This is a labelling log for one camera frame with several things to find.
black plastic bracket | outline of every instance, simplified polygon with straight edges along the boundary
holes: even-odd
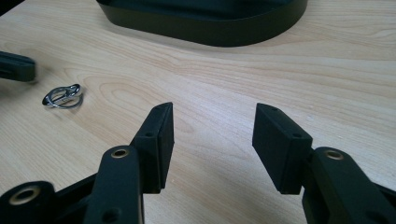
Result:
[[[143,193],[165,187],[174,143],[173,105],[157,105],[131,145],[105,152],[97,174],[58,192],[38,181],[3,194],[0,223],[144,223]]]
[[[280,109],[257,104],[253,146],[276,189],[299,194],[308,223],[396,223],[396,192],[371,182],[345,152],[312,138]]]
[[[35,80],[35,61],[28,57],[0,51],[0,77],[28,82]]]

wooden table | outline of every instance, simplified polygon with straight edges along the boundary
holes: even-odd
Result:
[[[166,189],[147,223],[305,223],[251,146],[255,106],[279,107],[314,138],[396,189],[396,2],[309,1],[282,35],[213,48],[110,23],[93,0],[26,0],[0,18],[0,50],[31,57],[36,83],[0,80],[0,193],[47,180],[63,189],[129,144],[155,105],[173,102]],[[76,110],[48,110],[79,83]]]

metal buckle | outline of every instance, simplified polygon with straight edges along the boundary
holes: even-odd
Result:
[[[78,84],[69,87],[58,87],[50,91],[43,99],[43,105],[49,108],[71,109],[82,104],[82,91]]]

small hole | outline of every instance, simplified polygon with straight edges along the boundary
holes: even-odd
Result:
[[[119,208],[112,208],[105,211],[102,215],[102,221],[105,223],[113,223],[119,220],[121,210]]]
[[[333,151],[333,150],[327,150],[324,153],[326,154],[327,157],[329,157],[330,159],[333,159],[333,160],[340,161],[340,160],[344,159],[344,156],[341,153]]]
[[[122,157],[126,157],[129,154],[129,150],[127,149],[119,149],[114,151],[113,153],[111,153],[111,157],[115,158],[115,159],[119,159]]]
[[[12,197],[9,199],[9,203],[12,205],[29,203],[35,197],[37,197],[39,193],[40,188],[38,186],[29,186],[12,195]]]
[[[366,216],[376,222],[376,223],[381,223],[381,224],[388,224],[388,220],[386,217],[384,217],[382,214],[378,213],[378,212],[373,212],[373,211],[367,211],[366,212]]]
[[[18,194],[16,199],[23,200],[23,199],[32,197],[34,194],[35,194],[35,192],[32,189],[28,189],[28,190]]]

black curved object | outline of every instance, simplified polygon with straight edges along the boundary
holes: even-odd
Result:
[[[262,42],[288,30],[307,0],[96,0],[114,24],[216,47]]]

